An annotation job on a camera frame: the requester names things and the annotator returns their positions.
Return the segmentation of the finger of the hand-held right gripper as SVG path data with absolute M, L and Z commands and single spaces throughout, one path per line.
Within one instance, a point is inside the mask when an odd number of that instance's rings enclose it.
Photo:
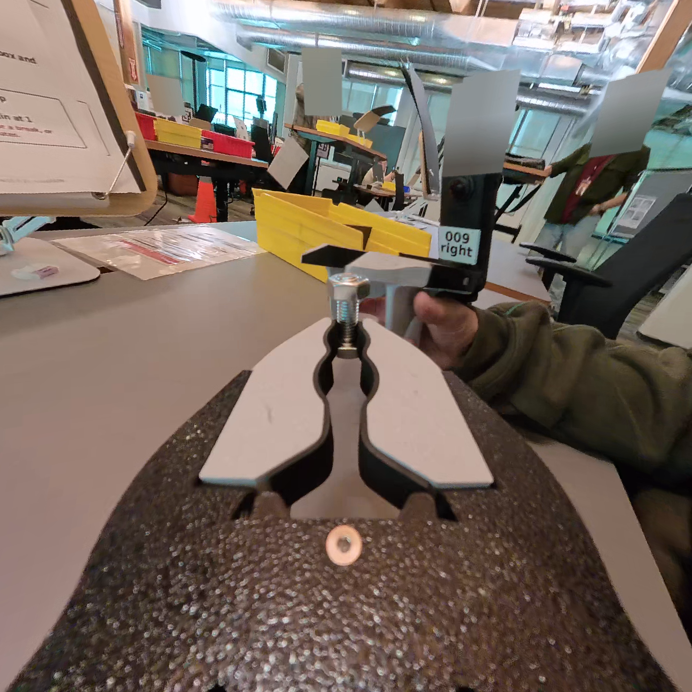
M 364 253 L 345 266 L 346 272 L 369 281 L 375 298 L 384 298 L 383 325 L 395 334 L 421 334 L 415 296 L 428 286 L 433 263 L 382 253 Z
M 302 264 L 324 266 L 332 268 L 344 268 L 357 261 L 364 255 L 384 256 L 389 259 L 401 258 L 427 262 L 428 264 L 441 265 L 441 260 L 409 253 L 384 252 L 378 250 L 358 250 L 353 248 L 340 247 L 333 244 L 322 244 L 318 247 L 309 249 L 301 255 Z

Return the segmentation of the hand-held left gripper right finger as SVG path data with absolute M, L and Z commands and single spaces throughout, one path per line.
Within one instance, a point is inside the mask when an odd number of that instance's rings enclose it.
M 494 478 L 441 369 L 374 319 L 360 325 L 359 472 L 402 509 L 425 493 L 449 509 L 449 491 L 488 489 Z

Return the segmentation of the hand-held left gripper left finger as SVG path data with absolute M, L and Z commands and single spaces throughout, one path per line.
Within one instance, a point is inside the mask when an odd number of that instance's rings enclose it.
M 332 321 L 322 318 L 256 364 L 199 481 L 276 493 L 287 506 L 332 471 Z

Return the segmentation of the steel hex nut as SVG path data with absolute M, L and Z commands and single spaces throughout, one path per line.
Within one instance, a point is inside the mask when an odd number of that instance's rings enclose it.
M 340 272 L 327 278 L 327 294 L 335 301 L 361 301 L 369 296 L 368 279 L 351 272 Z

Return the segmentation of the steel bolt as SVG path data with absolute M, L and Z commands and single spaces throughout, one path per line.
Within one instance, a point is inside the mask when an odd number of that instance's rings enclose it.
M 343 360 L 358 358 L 359 299 L 334 298 L 332 313 L 339 334 L 336 356 Z

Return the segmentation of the person's right forearm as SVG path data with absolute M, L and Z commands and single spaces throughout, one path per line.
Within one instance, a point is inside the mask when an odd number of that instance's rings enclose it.
M 457 376 L 564 444 L 691 488 L 691 352 L 619 343 L 534 302 L 477 310 Z

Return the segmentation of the wooden standing desk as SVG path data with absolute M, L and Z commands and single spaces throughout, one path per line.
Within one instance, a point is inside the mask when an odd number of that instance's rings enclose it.
M 374 165 L 376 162 L 386 160 L 385 154 L 373 150 L 372 148 L 368 148 L 364 144 L 350 139 L 348 136 L 326 134 L 316 129 L 297 126 L 290 123 L 284 123 L 283 125 L 290 131 L 291 134 L 299 134 L 306 141 L 311 143 L 306 168 L 306 177 L 303 181 L 304 186 L 301 191 L 304 195 L 313 195 L 313 187 L 316 180 L 317 148 L 319 144 L 326 144 L 334 147 L 336 151 L 339 151 L 351 158 L 350 174 L 347 179 L 347 183 L 344 186 L 344 190 L 347 190 L 348 193 L 352 193 L 354 191 L 358 163 L 369 163 L 370 165 Z

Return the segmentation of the grey desk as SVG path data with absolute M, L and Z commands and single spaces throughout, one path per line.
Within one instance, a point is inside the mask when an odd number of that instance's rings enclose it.
M 73 593 L 146 461 L 241 370 L 328 315 L 323 285 L 269 254 L 154 280 L 106 272 L 1 299 L 1 690 Z M 336 460 L 295 518 L 394 517 L 357 478 L 359 368 L 328 395 Z M 574 503 L 640 637 L 682 691 L 691 644 L 615 467 L 515 427 Z

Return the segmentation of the person's right hand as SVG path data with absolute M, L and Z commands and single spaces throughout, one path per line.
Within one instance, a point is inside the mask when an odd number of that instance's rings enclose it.
M 409 342 L 442 370 L 459 368 L 478 332 L 477 312 L 449 298 L 433 297 L 420 291 L 412 302 L 418 324 Z

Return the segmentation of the black board on stand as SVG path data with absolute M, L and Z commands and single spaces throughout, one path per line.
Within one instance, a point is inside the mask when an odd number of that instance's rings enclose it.
M 401 64 L 402 74 L 414 102 L 419 122 L 420 180 L 423 197 L 440 202 L 442 195 L 439 152 L 423 82 L 412 66 Z

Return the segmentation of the grey tilted board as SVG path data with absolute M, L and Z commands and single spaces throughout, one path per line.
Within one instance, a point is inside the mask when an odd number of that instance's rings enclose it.
M 297 138 L 291 136 L 282 143 L 270 163 L 267 173 L 275 183 L 287 191 L 308 161 L 309 155 L 304 147 Z

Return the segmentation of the orange traffic cone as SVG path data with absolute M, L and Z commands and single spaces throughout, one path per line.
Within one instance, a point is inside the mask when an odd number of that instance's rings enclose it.
M 191 223 L 216 223 L 217 206 L 214 193 L 214 186 L 211 178 L 200 177 L 197 192 L 195 212 L 187 218 Z

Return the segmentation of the long wooden table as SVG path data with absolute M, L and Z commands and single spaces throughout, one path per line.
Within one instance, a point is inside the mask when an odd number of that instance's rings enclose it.
M 248 186 L 259 184 L 261 187 L 271 185 L 267 173 L 269 164 L 264 161 L 159 141 L 146 140 L 145 145 L 166 195 L 171 192 L 169 179 L 172 175 L 209 178 L 212 181 L 212 212 L 198 220 L 190 219 L 190 223 L 227 222 L 230 193 L 234 183 L 245 182 Z

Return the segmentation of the red-label laminated sheet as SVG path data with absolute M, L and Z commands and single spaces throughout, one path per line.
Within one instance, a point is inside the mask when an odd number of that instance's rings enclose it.
M 54 244 L 139 280 L 153 280 L 265 253 L 254 240 L 221 224 L 181 224 L 116 230 L 104 235 L 63 238 Z

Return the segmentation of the black office chair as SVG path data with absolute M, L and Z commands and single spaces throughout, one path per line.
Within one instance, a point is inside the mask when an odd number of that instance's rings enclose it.
M 565 290 L 557 321 L 598 329 L 615 339 L 636 304 L 691 260 L 691 193 L 676 195 L 634 238 L 596 270 L 589 271 L 563 255 L 536 244 L 528 264 L 544 270 L 544 279 L 560 275 Z

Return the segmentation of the silver ventilation ducts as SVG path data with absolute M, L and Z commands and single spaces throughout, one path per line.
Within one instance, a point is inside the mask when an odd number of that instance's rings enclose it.
M 349 59 L 453 76 L 519 70 L 518 107 L 582 117 L 608 83 L 636 71 L 673 1 L 461 1 L 461 13 L 385 1 L 212 1 L 238 42 L 298 53 L 336 47 Z

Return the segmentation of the black floor lamp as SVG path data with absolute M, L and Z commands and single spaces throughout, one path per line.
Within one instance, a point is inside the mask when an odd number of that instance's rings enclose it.
M 201 104 L 199 99 L 199 71 L 200 69 L 205 69 L 207 59 L 198 53 L 188 50 L 181 50 L 180 54 L 181 58 L 184 57 L 190 61 L 190 68 L 192 72 L 192 112 L 193 116 L 196 117 L 199 110 L 199 105 Z

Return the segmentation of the person's torso and lap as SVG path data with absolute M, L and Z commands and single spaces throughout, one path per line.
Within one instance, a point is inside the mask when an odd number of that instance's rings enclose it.
M 627 483 L 636 518 L 691 638 L 691 482 L 670 486 L 633 473 Z

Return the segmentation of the wooden pillar with red signs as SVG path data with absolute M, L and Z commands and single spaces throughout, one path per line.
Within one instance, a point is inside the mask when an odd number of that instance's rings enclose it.
M 113 1 L 117 33 L 117 49 L 126 84 L 145 90 L 146 81 L 141 64 L 143 45 L 141 30 L 134 22 L 131 1 Z

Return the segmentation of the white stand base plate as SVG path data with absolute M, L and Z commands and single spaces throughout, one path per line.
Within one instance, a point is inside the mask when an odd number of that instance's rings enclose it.
M 11 275 L 13 269 L 38 263 L 54 265 L 59 272 L 36 281 L 18 280 Z M 12 253 L 1 257 L 1 298 L 86 284 L 99 279 L 100 273 L 96 267 L 49 241 L 24 238 L 16 243 Z

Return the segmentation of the metal stand bracket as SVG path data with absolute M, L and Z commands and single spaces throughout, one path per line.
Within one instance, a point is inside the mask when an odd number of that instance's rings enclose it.
M 12 253 L 19 240 L 55 221 L 56 217 L 49 216 L 11 217 L 1 221 L 1 256 Z

